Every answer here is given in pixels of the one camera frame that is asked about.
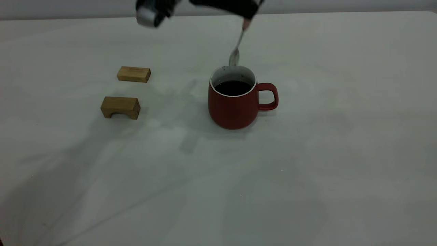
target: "coffee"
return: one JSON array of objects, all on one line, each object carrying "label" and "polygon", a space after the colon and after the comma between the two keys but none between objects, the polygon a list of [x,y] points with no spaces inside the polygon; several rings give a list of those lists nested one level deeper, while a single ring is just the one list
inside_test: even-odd
[{"label": "coffee", "polygon": [[238,80],[225,81],[218,84],[215,89],[227,96],[239,96],[252,89],[252,85]]}]

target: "white tablecloth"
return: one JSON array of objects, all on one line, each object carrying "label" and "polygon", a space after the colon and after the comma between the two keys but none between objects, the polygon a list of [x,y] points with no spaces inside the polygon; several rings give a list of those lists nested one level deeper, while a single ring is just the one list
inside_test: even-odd
[{"label": "white tablecloth", "polygon": [[[0,22],[5,246],[436,245],[437,15],[257,16],[240,63],[279,106],[228,131],[208,78],[240,29]],[[105,96],[137,97],[138,119],[104,118]]]}]

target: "wooden arch block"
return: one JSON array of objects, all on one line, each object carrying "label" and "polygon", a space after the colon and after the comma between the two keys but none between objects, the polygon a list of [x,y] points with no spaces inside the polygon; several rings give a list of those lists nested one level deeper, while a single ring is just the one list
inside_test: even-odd
[{"label": "wooden arch block", "polygon": [[105,97],[100,109],[105,118],[111,118],[112,114],[125,114],[137,119],[141,108],[137,98]]}]

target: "rectangular wooden block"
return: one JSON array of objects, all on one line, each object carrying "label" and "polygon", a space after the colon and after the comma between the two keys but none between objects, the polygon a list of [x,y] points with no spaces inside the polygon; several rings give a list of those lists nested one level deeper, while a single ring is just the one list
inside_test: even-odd
[{"label": "rectangular wooden block", "polygon": [[130,97],[105,97],[100,107],[105,118],[111,118],[112,114],[126,114],[131,119],[137,119],[141,110],[137,98]]},{"label": "rectangular wooden block", "polygon": [[133,81],[147,83],[151,75],[149,68],[143,67],[121,67],[117,74],[120,81]]}]

